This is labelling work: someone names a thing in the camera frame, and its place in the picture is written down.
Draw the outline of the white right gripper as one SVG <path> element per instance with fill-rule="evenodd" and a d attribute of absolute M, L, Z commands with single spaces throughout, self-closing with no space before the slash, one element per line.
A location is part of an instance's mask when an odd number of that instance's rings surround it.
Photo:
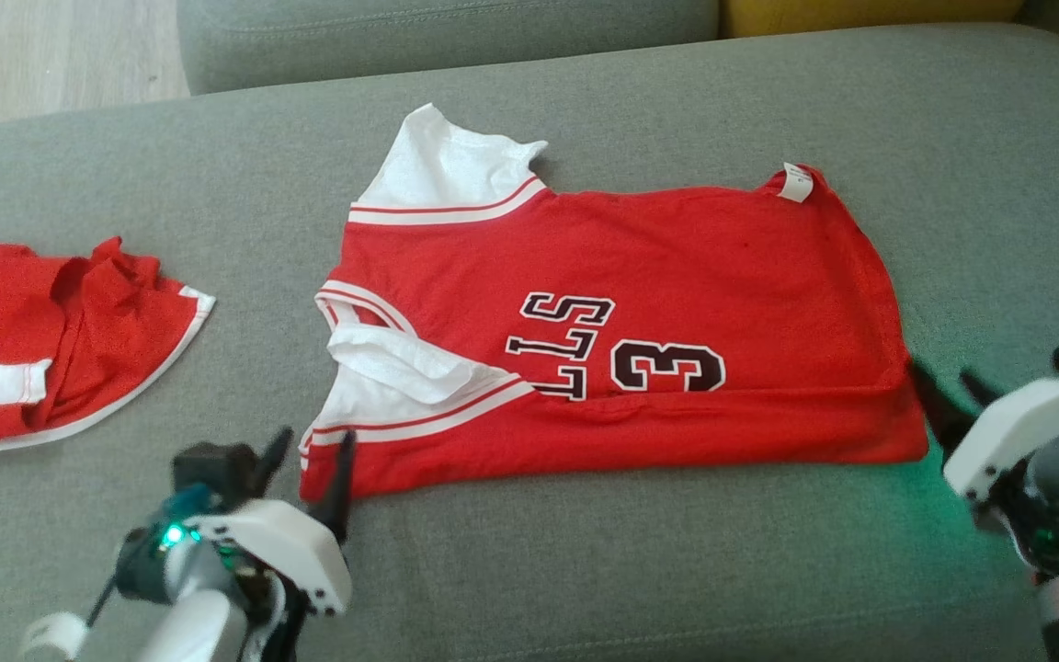
<path fill-rule="evenodd" d="M 910 360 L 909 377 L 925 419 L 944 458 L 944 478 L 953 493 L 986 503 L 1005 479 L 1021 494 L 1037 495 L 1027 477 L 1033 457 L 1059 439 L 1059 378 L 1042 378 L 1008 393 L 974 368 L 962 368 L 955 401 L 925 364 Z M 972 411 L 983 411 L 976 418 Z"/>

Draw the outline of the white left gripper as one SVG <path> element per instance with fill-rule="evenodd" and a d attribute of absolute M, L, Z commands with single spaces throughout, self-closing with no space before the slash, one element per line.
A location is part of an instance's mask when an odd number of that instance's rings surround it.
<path fill-rule="evenodd" d="M 248 494 L 264 497 L 286 460 L 294 439 L 292 427 L 281 427 L 262 449 L 248 478 Z M 347 541 L 357 432 L 349 430 L 336 445 L 335 473 L 321 498 L 321 524 L 285 500 L 251 499 L 218 515 L 195 515 L 186 527 L 203 540 L 235 545 L 293 583 L 321 613 L 345 613 L 353 583 L 341 545 Z"/>

